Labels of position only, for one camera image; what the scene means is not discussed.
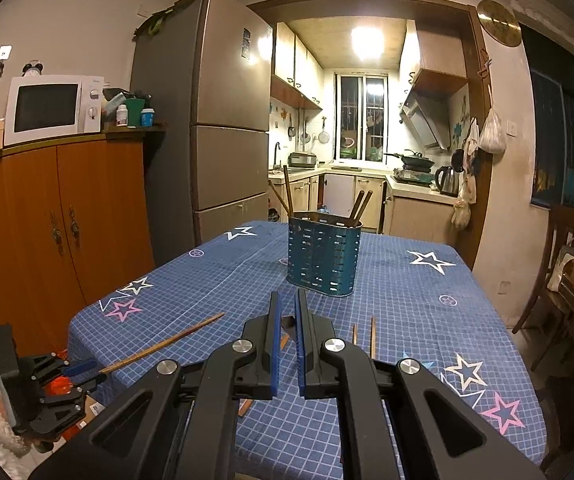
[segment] metal bolt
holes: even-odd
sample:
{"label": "metal bolt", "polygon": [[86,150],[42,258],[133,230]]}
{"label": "metal bolt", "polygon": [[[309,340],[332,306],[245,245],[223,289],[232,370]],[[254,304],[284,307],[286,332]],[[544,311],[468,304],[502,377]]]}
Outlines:
{"label": "metal bolt", "polygon": [[234,351],[238,352],[239,354],[246,354],[252,348],[254,348],[254,345],[247,339],[238,339],[232,343],[231,347],[234,348]]}
{"label": "metal bolt", "polygon": [[414,375],[420,371],[420,363],[415,359],[405,359],[400,362],[400,369],[408,375]]}
{"label": "metal bolt", "polygon": [[330,352],[339,352],[345,348],[345,342],[342,339],[338,339],[336,337],[327,339],[327,341],[325,341],[325,348]]}
{"label": "metal bolt", "polygon": [[178,365],[171,359],[165,359],[156,365],[156,371],[162,375],[173,374],[178,368]]}

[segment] microwave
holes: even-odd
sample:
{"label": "microwave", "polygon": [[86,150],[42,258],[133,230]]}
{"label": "microwave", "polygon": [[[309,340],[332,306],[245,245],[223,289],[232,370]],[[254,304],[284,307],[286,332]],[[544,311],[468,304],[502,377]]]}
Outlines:
{"label": "microwave", "polygon": [[99,132],[104,84],[100,76],[13,77],[3,145]]}

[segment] silver kettle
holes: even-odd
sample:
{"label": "silver kettle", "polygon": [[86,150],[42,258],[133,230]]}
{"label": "silver kettle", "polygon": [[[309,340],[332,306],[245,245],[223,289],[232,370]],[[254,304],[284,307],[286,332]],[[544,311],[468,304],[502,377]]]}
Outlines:
{"label": "silver kettle", "polygon": [[443,195],[458,196],[458,173],[451,166],[443,166],[434,174],[436,187]]}

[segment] kettle handle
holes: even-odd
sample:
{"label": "kettle handle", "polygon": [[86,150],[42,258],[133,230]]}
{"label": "kettle handle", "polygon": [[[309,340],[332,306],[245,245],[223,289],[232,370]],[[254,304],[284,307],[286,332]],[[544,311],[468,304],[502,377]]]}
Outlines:
{"label": "kettle handle", "polygon": [[444,176],[442,178],[442,181],[440,180],[440,174],[444,173],[445,171],[447,171],[447,166],[441,166],[436,170],[436,173],[434,173],[433,175],[433,179],[436,182],[436,187],[438,188],[438,191],[442,191],[442,185],[444,183]]}

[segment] orange wooden cabinet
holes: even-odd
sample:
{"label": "orange wooden cabinet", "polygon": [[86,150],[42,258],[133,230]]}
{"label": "orange wooden cabinet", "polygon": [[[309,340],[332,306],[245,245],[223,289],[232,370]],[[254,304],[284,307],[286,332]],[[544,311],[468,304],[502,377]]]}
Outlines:
{"label": "orange wooden cabinet", "polygon": [[20,355],[65,348],[79,310],[153,269],[142,175],[133,140],[0,159],[0,323]]}

